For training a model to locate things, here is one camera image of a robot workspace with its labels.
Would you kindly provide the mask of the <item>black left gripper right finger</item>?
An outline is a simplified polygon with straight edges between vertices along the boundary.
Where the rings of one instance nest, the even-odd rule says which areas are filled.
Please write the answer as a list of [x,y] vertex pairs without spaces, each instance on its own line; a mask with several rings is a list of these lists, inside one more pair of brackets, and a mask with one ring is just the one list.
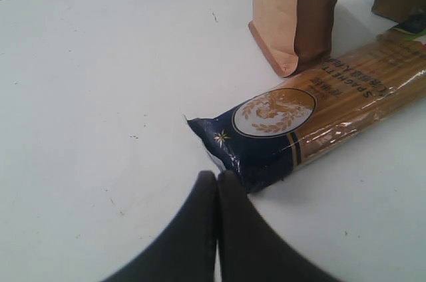
[[221,173],[217,184],[223,281],[331,281],[267,224],[233,172]]

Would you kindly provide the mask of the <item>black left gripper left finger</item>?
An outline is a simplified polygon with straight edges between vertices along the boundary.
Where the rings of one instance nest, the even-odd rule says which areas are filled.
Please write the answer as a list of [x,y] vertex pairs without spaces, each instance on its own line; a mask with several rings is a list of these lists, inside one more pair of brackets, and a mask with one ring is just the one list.
[[186,201],[161,234],[106,281],[213,281],[218,239],[218,188],[201,171]]

